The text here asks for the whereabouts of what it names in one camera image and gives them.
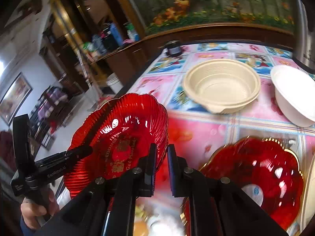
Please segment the person's left hand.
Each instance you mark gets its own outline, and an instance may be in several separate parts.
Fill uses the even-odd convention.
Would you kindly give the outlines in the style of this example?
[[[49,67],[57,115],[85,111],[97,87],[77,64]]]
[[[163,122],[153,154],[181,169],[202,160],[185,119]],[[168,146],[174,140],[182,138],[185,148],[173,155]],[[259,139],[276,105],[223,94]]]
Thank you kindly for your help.
[[[48,211],[45,207],[38,205],[36,203],[32,203],[26,198],[23,200],[20,206],[20,209],[21,209],[22,220],[24,221],[27,228],[31,230],[38,230],[40,228],[40,224],[37,221],[38,217],[44,216],[47,213],[53,216],[58,211],[60,211],[55,194],[51,189],[49,189],[48,196],[49,196]]]

